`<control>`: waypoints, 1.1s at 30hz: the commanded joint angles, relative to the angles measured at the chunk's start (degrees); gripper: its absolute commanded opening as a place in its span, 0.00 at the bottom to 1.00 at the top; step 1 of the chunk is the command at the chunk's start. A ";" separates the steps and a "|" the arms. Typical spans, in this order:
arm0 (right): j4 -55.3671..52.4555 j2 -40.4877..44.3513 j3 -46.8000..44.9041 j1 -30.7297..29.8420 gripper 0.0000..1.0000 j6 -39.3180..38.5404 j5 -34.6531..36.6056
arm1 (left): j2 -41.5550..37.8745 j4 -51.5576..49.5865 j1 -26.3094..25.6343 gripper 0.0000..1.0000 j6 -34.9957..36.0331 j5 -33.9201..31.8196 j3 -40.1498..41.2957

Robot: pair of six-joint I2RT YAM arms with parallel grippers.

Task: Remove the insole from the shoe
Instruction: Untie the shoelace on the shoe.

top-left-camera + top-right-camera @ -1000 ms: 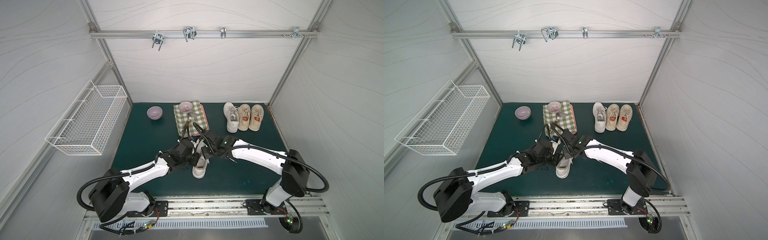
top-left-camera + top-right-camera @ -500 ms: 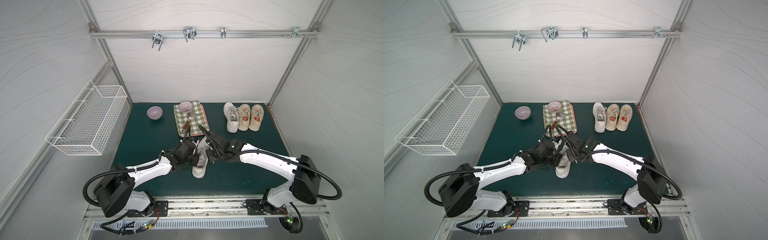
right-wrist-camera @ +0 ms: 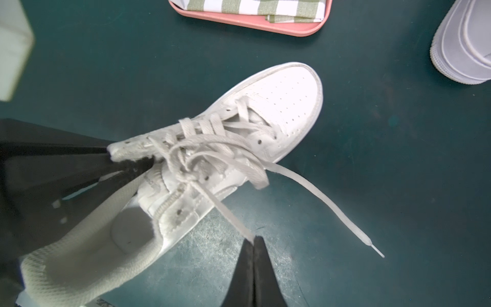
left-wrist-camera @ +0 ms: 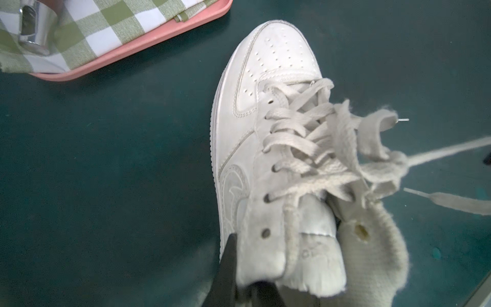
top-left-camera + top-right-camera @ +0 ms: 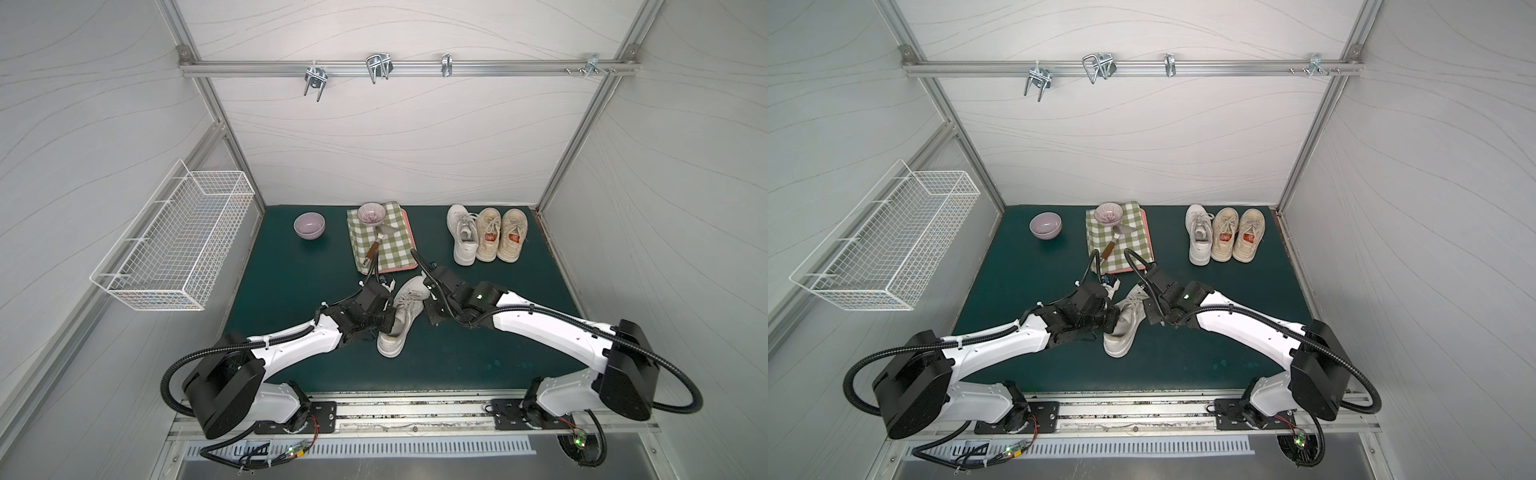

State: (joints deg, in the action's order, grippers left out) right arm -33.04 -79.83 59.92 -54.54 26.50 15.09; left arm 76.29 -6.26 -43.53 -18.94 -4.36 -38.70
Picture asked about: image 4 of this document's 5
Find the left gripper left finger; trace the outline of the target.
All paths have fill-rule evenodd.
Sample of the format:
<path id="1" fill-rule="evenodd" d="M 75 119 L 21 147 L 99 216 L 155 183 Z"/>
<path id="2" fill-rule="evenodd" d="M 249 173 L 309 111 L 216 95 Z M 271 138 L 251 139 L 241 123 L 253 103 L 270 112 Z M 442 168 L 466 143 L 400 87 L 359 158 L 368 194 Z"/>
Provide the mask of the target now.
<path id="1" fill-rule="evenodd" d="M 234 307 L 236 304 L 237 234 L 230 234 L 219 269 L 202 307 Z"/>

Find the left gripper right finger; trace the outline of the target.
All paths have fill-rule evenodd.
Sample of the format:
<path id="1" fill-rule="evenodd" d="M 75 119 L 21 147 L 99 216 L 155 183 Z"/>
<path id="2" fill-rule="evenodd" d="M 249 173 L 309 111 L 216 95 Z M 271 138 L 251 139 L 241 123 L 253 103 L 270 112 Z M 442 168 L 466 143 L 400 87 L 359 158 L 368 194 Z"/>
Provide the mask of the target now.
<path id="1" fill-rule="evenodd" d="M 259 281 L 250 286 L 252 307 L 286 307 L 276 285 Z"/>

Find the white sneaker with laces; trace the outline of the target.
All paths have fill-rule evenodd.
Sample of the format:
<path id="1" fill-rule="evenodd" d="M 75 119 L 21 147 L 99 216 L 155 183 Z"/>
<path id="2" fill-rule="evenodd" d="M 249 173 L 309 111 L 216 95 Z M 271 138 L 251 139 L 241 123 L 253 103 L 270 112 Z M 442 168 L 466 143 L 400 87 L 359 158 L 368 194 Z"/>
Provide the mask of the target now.
<path id="1" fill-rule="evenodd" d="M 383 199 L 413 166 L 490 138 L 407 156 L 381 142 L 399 121 L 330 101 L 303 34 L 283 20 L 238 45 L 212 106 L 210 149 L 221 245 L 237 237 L 238 303 L 269 281 L 296 306 L 391 306 L 409 254 Z"/>

